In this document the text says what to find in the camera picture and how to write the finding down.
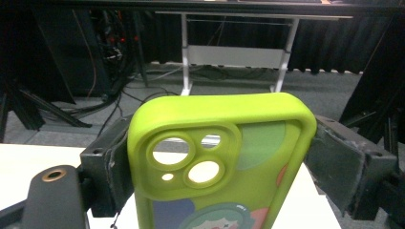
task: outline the gray floor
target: gray floor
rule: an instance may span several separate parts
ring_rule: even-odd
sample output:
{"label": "gray floor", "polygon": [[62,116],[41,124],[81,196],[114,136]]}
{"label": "gray floor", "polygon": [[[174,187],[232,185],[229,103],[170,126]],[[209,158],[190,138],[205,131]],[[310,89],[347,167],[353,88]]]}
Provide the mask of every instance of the gray floor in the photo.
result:
{"label": "gray floor", "polygon": [[[177,69],[179,66],[155,66],[154,69],[162,71],[160,74],[150,74],[150,87],[163,87],[165,90],[179,94],[182,88],[181,72],[172,73],[165,77],[159,77],[164,71]],[[192,94],[256,94],[268,93],[270,83],[276,80],[277,72],[273,70],[223,69],[218,71],[194,71],[194,85]],[[201,74],[210,75],[211,79],[202,77]],[[290,93],[300,98],[317,115],[339,119],[345,105],[352,94],[360,75],[351,73],[310,73],[291,72],[287,73],[283,86],[283,92]],[[135,76],[134,80],[124,89],[126,93],[139,99],[148,95],[164,92],[160,88],[143,88],[143,83]],[[100,102],[99,98],[76,98],[77,105],[85,107]],[[122,95],[119,107],[122,115],[130,115],[137,110],[140,102]],[[69,104],[57,103],[60,107],[72,107]],[[82,121],[94,124],[89,130],[70,128],[64,123],[47,121],[47,125],[39,132],[26,131],[13,112],[9,113],[9,121],[6,130],[6,143],[53,145],[69,147],[86,147],[96,139],[96,133],[104,123],[114,105],[81,118]],[[113,115],[111,124],[119,118],[117,110]],[[349,217],[341,217],[334,206],[333,210],[342,228],[383,228],[385,213],[378,214],[376,221],[353,221]]]}

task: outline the phone case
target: phone case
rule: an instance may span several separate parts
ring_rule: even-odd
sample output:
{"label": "phone case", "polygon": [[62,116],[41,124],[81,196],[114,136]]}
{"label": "phone case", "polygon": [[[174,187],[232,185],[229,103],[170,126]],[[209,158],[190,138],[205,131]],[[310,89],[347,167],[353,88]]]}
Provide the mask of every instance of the phone case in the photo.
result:
{"label": "phone case", "polygon": [[[315,131],[290,94],[149,101],[128,131],[139,228],[270,228]],[[171,153],[167,142],[185,150]]]}

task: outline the green phone case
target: green phone case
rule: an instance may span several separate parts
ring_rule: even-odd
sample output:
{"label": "green phone case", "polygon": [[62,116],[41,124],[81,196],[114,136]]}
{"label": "green phone case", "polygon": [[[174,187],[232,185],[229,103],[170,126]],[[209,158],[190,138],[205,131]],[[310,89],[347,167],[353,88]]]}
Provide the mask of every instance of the green phone case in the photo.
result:
{"label": "green phone case", "polygon": [[[290,94],[146,103],[128,133],[139,228],[270,228],[315,131],[312,112]],[[187,154],[163,152],[166,139],[183,142]]]}

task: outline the black curtain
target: black curtain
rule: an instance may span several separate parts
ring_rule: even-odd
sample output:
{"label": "black curtain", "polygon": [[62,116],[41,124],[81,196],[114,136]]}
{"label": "black curtain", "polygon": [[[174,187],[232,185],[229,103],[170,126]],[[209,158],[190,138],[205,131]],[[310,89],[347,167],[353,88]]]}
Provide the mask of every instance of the black curtain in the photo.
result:
{"label": "black curtain", "polygon": [[[399,0],[345,2],[399,4]],[[195,15],[189,18],[217,20],[217,22],[188,22],[188,39],[193,45],[281,49],[285,46],[288,36],[288,27],[279,25],[288,22],[284,19]],[[318,73],[320,70],[360,73],[364,71],[389,22],[388,17],[354,17],[338,21],[301,20],[288,69],[291,71],[310,69],[312,73]],[[147,62],[181,62],[179,15],[144,12],[141,23],[142,44]]]}

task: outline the white tabletop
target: white tabletop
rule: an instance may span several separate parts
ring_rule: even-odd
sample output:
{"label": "white tabletop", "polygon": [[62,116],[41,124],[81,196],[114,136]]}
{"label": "white tabletop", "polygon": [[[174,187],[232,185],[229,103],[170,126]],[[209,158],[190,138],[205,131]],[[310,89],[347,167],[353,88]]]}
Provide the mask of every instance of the white tabletop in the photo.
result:
{"label": "white tabletop", "polygon": [[[0,144],[0,209],[27,197],[32,177],[56,165],[80,164],[83,148]],[[110,228],[114,219],[93,219],[91,228]],[[119,229],[138,228],[134,197],[117,221]],[[325,196],[318,195],[309,171],[302,165],[273,228],[340,228]]]}

